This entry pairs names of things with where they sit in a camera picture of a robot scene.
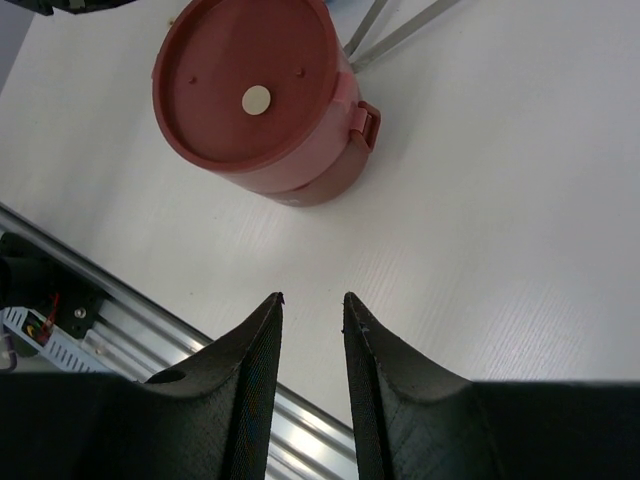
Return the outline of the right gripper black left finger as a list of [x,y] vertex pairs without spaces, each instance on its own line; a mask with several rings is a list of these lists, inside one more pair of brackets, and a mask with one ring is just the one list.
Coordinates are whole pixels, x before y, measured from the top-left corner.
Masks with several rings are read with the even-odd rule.
[[284,298],[145,382],[106,373],[1,379],[5,479],[261,479]]

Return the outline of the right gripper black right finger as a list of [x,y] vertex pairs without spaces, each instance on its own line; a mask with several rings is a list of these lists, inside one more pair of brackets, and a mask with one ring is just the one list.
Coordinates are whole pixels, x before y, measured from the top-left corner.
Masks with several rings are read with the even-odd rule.
[[353,293],[343,339],[363,479],[635,479],[635,382],[471,381]]

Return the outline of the long metal tongs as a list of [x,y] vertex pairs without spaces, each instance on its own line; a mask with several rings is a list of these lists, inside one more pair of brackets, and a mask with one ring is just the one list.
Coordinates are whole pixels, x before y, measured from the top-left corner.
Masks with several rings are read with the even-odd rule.
[[386,37],[375,43],[356,59],[356,53],[361,43],[376,23],[378,17],[388,4],[387,0],[375,0],[358,24],[349,41],[343,46],[343,51],[355,73],[364,71],[367,67],[381,59],[391,50],[424,28],[428,23],[457,5],[459,0],[437,0],[426,6],[416,15],[408,19]]

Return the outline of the red lid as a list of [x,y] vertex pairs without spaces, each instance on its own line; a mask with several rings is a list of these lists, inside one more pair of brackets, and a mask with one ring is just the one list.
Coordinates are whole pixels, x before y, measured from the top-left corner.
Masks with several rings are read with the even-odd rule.
[[321,1],[192,1],[156,58],[157,123],[168,144],[202,168],[272,163],[324,117],[340,53]]

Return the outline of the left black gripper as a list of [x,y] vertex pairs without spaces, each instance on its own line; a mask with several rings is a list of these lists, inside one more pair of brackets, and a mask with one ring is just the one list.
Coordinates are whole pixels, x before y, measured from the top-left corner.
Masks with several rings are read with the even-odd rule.
[[55,10],[73,15],[112,10],[135,0],[22,0],[22,8],[33,13],[52,16]]

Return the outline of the red steel bowl with handle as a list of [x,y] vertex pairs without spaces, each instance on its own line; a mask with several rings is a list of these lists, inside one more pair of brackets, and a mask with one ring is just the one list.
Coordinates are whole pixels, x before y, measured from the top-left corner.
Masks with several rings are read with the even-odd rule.
[[238,172],[214,172],[188,162],[260,195],[287,192],[317,178],[350,143],[369,155],[379,124],[379,111],[362,100],[355,76],[341,49],[338,76],[328,109],[317,128],[300,146],[272,163]]

